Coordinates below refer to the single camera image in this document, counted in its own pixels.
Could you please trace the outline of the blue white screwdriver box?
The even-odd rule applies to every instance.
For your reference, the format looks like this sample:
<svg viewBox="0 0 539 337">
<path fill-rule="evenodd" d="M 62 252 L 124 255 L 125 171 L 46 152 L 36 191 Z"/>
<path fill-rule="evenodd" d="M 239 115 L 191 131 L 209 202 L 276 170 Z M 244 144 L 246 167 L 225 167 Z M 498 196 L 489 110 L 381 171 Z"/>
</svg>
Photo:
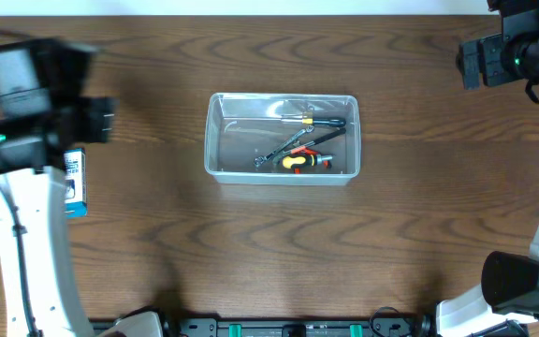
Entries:
<svg viewBox="0 0 539 337">
<path fill-rule="evenodd" d="M 86 155 L 83 148 L 65 152 L 66 216 L 84 217 L 88 212 Z"/>
</svg>

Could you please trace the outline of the clear plastic container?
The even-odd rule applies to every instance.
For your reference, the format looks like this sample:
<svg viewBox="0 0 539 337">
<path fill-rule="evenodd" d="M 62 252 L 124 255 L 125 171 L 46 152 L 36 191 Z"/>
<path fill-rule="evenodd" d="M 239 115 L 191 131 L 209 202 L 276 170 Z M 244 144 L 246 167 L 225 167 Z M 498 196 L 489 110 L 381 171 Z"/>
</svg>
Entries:
<svg viewBox="0 0 539 337">
<path fill-rule="evenodd" d="M 332 155 L 331 169 L 323 164 L 293 169 L 272 159 L 256 168 L 254 160 L 269 154 L 307 127 L 280 121 L 283 115 L 311 113 L 314 117 L 343 117 L 346 133 L 315 145 L 321 155 Z M 291 149 L 340 128 L 317 125 L 288 146 Z M 205 132 L 204 166 L 219 183 L 280 185 L 345 185 L 360 172 L 359 107 L 351 95 L 216 93 L 211 96 Z"/>
</svg>

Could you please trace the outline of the slim yellow black screwdriver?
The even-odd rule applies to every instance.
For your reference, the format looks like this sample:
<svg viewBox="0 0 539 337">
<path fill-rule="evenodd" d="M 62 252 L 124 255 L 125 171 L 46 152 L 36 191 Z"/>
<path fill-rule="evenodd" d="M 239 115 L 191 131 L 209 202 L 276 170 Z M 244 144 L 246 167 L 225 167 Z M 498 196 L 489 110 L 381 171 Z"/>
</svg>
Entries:
<svg viewBox="0 0 539 337">
<path fill-rule="evenodd" d="M 301 115 L 283 115 L 280 121 L 287 124 L 302 125 L 322 125 L 328 127 L 341 128 L 346 126 L 346 120 L 343 117 L 314 117 L 311 113 Z"/>
</svg>

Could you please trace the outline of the small silver wrench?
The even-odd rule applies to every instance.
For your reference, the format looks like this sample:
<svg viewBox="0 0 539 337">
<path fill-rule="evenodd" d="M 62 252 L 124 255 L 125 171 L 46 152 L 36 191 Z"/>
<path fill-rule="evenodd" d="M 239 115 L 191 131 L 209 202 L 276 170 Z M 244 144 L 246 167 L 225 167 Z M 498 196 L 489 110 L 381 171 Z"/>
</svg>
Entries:
<svg viewBox="0 0 539 337">
<path fill-rule="evenodd" d="M 255 167 L 260 168 L 263 164 L 268 162 L 270 159 L 273 159 L 278 153 L 282 152 L 288 146 L 292 145 L 294 142 L 300 139 L 303 135 L 312 133 L 313 131 L 314 131 L 313 125 L 308 125 L 307 127 L 300 129 L 296 134 L 291 136 L 289 139 L 285 140 L 282 144 L 280 144 L 276 149 L 271 151 L 269 154 L 261 155 L 257 157 L 254 160 Z"/>
</svg>

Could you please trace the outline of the small claw hammer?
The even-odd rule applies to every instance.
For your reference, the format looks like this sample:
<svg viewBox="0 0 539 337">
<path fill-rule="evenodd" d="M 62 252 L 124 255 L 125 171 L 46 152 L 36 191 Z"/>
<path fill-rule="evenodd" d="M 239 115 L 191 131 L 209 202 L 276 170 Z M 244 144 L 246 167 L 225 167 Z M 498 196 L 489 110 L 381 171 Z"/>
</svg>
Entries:
<svg viewBox="0 0 539 337">
<path fill-rule="evenodd" d="M 323 143 L 325 141 L 337 138 L 340 135 L 343 135 L 345 133 L 346 133 L 346 129 L 345 128 L 340 128 L 340 129 L 337 129 L 336 131 L 333 131 L 333 132 L 331 132 L 329 134 L 326 134 L 326 135 L 321 136 L 319 138 L 316 138 L 314 140 L 308 141 L 308 142 L 306 142 L 304 144 L 300 144 L 300 145 L 295 146 L 295 147 L 293 147 L 291 149 L 286 149 L 286 150 L 282 151 L 281 153 L 279 153 L 275 158 L 273 158 L 272 163 L 274 165 L 277 165 L 280 160 L 282 160 L 284 157 L 286 157 L 288 155 L 303 152 L 304 150 L 310 149 L 315 145 L 318 145 L 318 144 L 321 144 L 321 143 Z"/>
</svg>

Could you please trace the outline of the stubby yellow black screwdriver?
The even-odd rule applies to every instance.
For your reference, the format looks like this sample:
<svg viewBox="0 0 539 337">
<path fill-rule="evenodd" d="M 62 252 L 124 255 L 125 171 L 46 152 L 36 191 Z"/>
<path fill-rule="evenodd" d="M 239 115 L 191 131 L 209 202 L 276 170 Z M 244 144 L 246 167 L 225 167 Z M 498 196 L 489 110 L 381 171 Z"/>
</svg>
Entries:
<svg viewBox="0 0 539 337">
<path fill-rule="evenodd" d="M 321 154 L 298 154 L 289 155 L 282 159 L 282 166 L 285 169 L 302 169 L 314 167 L 333 159 L 332 155 Z"/>
</svg>

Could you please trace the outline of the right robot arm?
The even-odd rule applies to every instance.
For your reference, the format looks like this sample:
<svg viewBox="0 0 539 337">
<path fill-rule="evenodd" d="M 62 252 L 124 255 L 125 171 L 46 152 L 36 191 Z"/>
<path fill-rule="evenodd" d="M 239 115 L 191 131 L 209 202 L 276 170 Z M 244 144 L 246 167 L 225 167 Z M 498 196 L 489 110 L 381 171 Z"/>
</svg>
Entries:
<svg viewBox="0 0 539 337">
<path fill-rule="evenodd" d="M 539 105 L 539 1 L 495 0 L 499 33 L 459 44 L 456 63 L 463 85 L 496 87 L 524 81 L 524 93 Z M 526 336 L 539 323 L 539 213 L 526 254 L 494 251 L 481 279 L 461 295 L 440 301 L 418 336 Z"/>
</svg>

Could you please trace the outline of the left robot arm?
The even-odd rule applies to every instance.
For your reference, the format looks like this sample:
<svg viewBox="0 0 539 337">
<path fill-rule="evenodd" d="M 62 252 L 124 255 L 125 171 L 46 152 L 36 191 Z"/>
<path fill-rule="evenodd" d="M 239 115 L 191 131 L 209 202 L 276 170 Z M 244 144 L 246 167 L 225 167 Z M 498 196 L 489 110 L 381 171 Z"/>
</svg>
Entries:
<svg viewBox="0 0 539 337">
<path fill-rule="evenodd" d="M 94 47 L 0 46 L 0 266 L 10 336 L 92 336 L 66 222 L 65 154 L 106 142 L 113 102 L 82 91 Z"/>
</svg>

